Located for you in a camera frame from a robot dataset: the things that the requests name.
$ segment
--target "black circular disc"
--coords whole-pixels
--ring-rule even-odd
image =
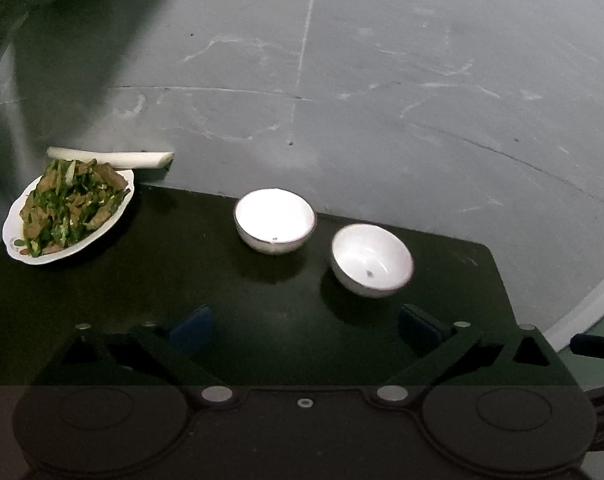
[[[547,472],[587,452],[595,413],[576,386],[435,387],[428,432],[465,462],[502,474]]]
[[[140,385],[32,386],[13,415],[13,433],[31,460],[58,470],[104,473],[163,451],[186,425],[178,388],[135,372]]]

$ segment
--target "empty bowl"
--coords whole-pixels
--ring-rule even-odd
[[[315,229],[315,212],[302,197],[284,189],[258,189],[235,206],[235,225],[250,247],[265,254],[300,248]]]
[[[381,227],[351,224],[331,245],[333,272],[348,290],[367,298],[389,296],[413,275],[413,258],[403,242]]]

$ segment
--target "black table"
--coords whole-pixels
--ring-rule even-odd
[[[235,230],[236,200],[141,186],[120,221],[85,250],[26,266],[0,247],[0,384],[26,384],[76,324],[126,332],[202,304],[214,342],[194,358],[229,384],[377,384],[417,358],[397,332],[403,303],[443,322],[516,329],[490,251],[386,227],[413,254],[402,290],[365,300],[336,281],[333,235],[351,219],[320,214],[298,252],[264,256]]]

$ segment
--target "silver screw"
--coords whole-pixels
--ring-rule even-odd
[[[403,386],[397,386],[396,384],[386,384],[377,389],[377,396],[382,400],[388,402],[400,402],[400,400],[406,399],[409,396],[408,390]]]
[[[226,386],[209,386],[202,390],[201,395],[208,402],[226,402],[233,397],[233,392]]]

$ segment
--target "plate of food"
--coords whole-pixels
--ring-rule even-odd
[[[29,265],[75,254],[115,225],[134,189],[131,170],[57,158],[13,202],[2,228],[6,251]]]

